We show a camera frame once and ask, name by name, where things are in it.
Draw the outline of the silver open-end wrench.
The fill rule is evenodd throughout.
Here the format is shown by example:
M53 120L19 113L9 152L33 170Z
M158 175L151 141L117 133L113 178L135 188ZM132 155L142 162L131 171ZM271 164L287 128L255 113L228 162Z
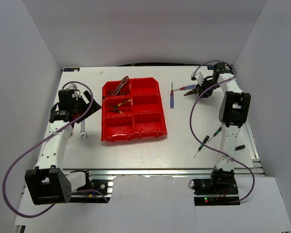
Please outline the silver open-end wrench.
M83 120L81 122L81 130L80 130L80 133L79 133L79 139L83 140L86 137L87 137L87 133L85 131L85 120Z

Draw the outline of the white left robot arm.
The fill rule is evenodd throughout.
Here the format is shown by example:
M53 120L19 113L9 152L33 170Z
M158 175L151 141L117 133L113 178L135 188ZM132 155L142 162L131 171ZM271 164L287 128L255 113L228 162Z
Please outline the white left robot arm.
M58 92L59 101L50 112L48 132L42 154L34 169L27 170L25 182L35 205L68 203L72 193L83 194L93 188L88 170L62 171L64 154L75 124L101 109L89 91L81 93L71 87Z

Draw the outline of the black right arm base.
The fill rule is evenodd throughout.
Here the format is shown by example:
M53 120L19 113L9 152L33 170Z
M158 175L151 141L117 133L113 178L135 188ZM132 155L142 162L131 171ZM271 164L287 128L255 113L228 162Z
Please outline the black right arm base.
M188 186L194 191L195 206L240 205L233 170L214 170L209 179L193 179Z

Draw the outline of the aluminium table frame rail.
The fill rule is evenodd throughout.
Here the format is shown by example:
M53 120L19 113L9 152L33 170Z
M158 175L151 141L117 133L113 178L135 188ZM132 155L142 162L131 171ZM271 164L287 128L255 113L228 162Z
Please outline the aluminium table frame rail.
M261 167L252 168L255 175L265 175ZM92 175L210 175L213 169L90 169ZM245 168L236 168L235 175L247 175Z

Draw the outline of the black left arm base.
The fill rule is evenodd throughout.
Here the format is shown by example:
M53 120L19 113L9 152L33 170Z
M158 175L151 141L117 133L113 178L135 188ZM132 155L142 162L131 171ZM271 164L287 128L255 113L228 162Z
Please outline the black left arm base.
M104 176L86 176L86 183L72 192L70 203L107 203L112 195L113 179Z

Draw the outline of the red six-compartment organizer tray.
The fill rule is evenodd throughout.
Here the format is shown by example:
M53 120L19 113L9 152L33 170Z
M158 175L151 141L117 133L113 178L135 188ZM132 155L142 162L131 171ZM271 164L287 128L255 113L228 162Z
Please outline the red six-compartment organizer tray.
M108 95L107 92L114 91L119 83L120 81L109 81L102 87L101 141L131 141L167 136L158 81L153 77L129 78L129 83L120 91L127 95ZM109 111L108 105L117 105L127 99L131 99L131 103L124 114Z

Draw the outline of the green black precision screwdriver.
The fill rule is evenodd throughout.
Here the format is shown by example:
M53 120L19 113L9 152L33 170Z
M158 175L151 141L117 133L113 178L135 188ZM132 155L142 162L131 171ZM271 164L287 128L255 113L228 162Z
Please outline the green black precision screwdriver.
M202 141L201 145L199 146L194 158L197 156L197 154L202 150L202 148L204 147L204 145L208 142L210 136L206 135L206 137L204 138L204 140Z
M222 131L222 127L220 127L210 138L209 141L211 141L217 134L219 134Z

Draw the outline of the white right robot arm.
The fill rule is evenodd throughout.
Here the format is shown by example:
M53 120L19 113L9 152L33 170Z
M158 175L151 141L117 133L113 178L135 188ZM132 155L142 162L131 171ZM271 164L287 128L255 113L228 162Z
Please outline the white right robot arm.
M236 71L231 65L222 61L213 65L212 76L198 75L196 88L200 98L210 97L216 88L221 88L224 93L219 110L219 121L222 128L219 151L222 156L214 165L213 174L231 176L234 171L232 158L239 132L247 121L251 95L239 88L236 83Z

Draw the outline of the blue red handled screwdriver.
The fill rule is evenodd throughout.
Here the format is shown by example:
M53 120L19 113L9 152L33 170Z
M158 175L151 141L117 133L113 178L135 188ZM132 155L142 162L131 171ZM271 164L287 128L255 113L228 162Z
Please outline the blue red handled screwdriver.
M173 89L173 91L182 91L182 90L193 90L195 89L196 85L195 84L191 84L191 85L187 85L187 86L183 86L177 89Z

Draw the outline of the yellow handled pliers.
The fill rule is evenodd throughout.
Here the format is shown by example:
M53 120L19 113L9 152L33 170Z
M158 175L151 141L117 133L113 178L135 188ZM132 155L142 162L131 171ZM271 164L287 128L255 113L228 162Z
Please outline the yellow handled pliers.
M110 112L115 112L119 114L124 114L127 111L127 106L130 107L131 99L123 100L117 105L108 105L108 109Z
M196 88L188 91L187 93L184 94L184 96L189 96L189 95L194 95L194 94L198 94L198 90Z

